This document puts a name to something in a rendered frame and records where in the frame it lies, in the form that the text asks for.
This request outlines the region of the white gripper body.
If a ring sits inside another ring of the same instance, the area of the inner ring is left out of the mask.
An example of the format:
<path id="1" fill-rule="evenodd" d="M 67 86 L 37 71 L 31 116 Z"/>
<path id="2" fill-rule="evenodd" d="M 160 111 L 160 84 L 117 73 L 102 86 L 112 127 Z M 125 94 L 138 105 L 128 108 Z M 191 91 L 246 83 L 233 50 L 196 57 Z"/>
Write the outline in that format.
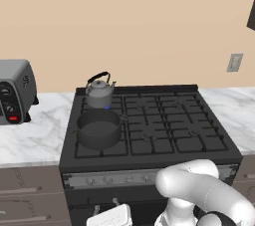
<path id="1" fill-rule="evenodd" d="M 86 226 L 132 226 L 130 207 L 122 204 L 87 219 Z"/>

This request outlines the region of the dark grey pot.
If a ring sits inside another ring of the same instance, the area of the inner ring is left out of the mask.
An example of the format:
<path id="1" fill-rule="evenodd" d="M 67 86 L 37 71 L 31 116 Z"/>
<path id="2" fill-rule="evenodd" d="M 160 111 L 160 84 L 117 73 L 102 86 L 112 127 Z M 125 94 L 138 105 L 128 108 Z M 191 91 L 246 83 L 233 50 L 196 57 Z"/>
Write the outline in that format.
<path id="1" fill-rule="evenodd" d="M 77 120 L 77 140 L 85 148 L 104 150 L 121 139 L 122 124 L 128 121 L 126 114 L 111 110 L 94 109 L 80 115 Z"/>

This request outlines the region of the dark wall cabinet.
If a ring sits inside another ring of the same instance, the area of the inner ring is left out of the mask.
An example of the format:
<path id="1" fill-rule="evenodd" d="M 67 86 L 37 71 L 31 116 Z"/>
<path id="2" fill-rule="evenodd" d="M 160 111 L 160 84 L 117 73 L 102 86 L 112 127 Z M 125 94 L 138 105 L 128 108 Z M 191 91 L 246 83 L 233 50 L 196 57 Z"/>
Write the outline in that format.
<path id="1" fill-rule="evenodd" d="M 253 1 L 246 27 L 255 31 L 255 0 Z"/>

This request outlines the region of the grey metal kettle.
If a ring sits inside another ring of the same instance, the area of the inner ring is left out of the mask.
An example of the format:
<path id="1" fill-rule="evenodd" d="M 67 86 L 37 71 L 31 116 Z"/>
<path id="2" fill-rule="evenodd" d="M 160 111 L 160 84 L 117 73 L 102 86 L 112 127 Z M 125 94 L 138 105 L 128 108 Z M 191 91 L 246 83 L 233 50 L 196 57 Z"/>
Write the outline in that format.
<path id="1" fill-rule="evenodd" d="M 86 100 L 93 109 L 109 109 L 112 105 L 116 83 L 110 84 L 111 74 L 101 72 L 87 81 Z"/>

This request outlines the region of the black oven door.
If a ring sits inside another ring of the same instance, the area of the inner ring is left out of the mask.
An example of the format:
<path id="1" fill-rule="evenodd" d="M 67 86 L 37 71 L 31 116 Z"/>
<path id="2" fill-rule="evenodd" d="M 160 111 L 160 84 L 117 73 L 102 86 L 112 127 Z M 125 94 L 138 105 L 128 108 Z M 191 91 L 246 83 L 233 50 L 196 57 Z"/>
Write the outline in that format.
<path id="1" fill-rule="evenodd" d="M 167 204 L 167 199 L 152 185 L 66 190 L 65 195 L 72 226 L 86 226 L 96 205 L 100 206 L 101 212 L 115 208 L 114 198 L 119 204 L 125 203 L 130 207 L 134 226 L 152 226 Z"/>

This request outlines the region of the grey wall outlet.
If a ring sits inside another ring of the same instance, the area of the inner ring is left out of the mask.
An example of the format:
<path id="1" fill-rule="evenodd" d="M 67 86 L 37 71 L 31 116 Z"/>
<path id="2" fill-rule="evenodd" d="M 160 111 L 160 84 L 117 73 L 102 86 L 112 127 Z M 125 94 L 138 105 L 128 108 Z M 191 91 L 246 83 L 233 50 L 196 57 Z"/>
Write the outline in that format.
<path id="1" fill-rule="evenodd" d="M 227 72 L 228 73 L 238 72 L 242 62 L 242 58 L 243 58 L 242 54 L 232 54 L 227 67 Z"/>

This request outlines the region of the brown drawer front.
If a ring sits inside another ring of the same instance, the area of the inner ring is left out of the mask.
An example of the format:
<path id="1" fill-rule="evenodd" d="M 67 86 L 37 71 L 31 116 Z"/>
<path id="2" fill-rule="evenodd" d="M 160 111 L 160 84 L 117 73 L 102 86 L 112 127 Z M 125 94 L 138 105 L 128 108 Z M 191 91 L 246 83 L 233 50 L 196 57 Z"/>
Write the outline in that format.
<path id="1" fill-rule="evenodd" d="M 0 195 L 0 198 L 51 197 L 66 202 L 59 168 L 53 166 L 13 167 L 0 169 L 0 190 L 41 186 L 35 193 Z"/>
<path id="2" fill-rule="evenodd" d="M 253 192 L 255 192 L 255 179 L 247 179 L 244 174 L 254 173 L 255 155 L 245 155 L 234 178 L 233 186 L 246 196 L 252 196 Z"/>
<path id="3" fill-rule="evenodd" d="M 25 200 L 0 201 L 0 220 L 22 219 L 46 215 L 51 215 L 51 219 L 38 222 L 25 222 L 25 224 L 57 222 L 69 219 L 66 209 L 60 206 L 34 205 L 31 201 Z"/>

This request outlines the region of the grey toaster oven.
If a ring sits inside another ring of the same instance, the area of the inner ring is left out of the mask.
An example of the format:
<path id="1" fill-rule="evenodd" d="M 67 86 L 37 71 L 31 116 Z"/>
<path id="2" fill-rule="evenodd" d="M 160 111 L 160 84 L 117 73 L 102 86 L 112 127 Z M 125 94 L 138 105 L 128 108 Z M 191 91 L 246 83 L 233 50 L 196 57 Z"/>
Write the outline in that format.
<path id="1" fill-rule="evenodd" d="M 0 125 L 29 122 L 29 109 L 38 103 L 30 63 L 25 59 L 0 60 Z"/>

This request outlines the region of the black stove range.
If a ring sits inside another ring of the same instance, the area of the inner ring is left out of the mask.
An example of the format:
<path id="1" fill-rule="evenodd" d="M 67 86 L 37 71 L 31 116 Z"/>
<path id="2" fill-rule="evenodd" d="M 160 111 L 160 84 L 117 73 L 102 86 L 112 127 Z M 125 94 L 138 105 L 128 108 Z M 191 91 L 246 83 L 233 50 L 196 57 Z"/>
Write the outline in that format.
<path id="1" fill-rule="evenodd" d="M 161 170 L 194 159 L 210 159 L 219 179 L 232 184 L 242 155 L 196 85 L 117 87 L 112 110 L 126 114 L 120 141 L 95 151 L 77 140 L 77 120 L 89 110 L 85 90 L 76 89 L 59 170 L 64 191 L 155 187 L 154 182 L 96 185 L 96 179 L 129 170 Z M 94 179 L 88 185 L 86 178 Z"/>

